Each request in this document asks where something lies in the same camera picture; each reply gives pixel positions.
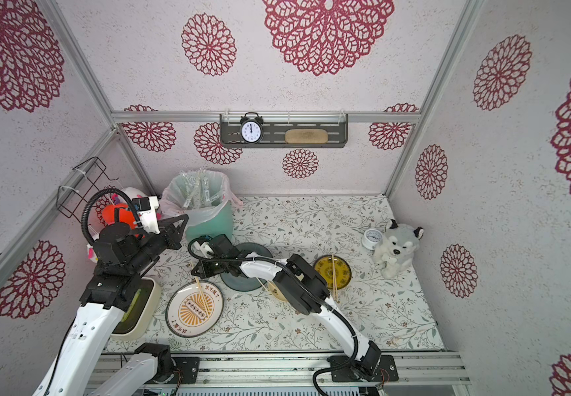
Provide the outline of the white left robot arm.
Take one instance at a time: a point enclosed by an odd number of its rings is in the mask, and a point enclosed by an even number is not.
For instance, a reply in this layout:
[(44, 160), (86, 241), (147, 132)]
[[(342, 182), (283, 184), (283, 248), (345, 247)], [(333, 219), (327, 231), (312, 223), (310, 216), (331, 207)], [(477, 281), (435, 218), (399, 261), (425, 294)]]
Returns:
[(155, 219), (153, 227), (125, 223), (105, 227), (88, 240), (98, 258), (76, 317), (57, 356), (37, 387), (37, 395), (82, 395), (105, 344), (132, 304), (144, 274), (167, 250), (181, 248), (186, 214)]

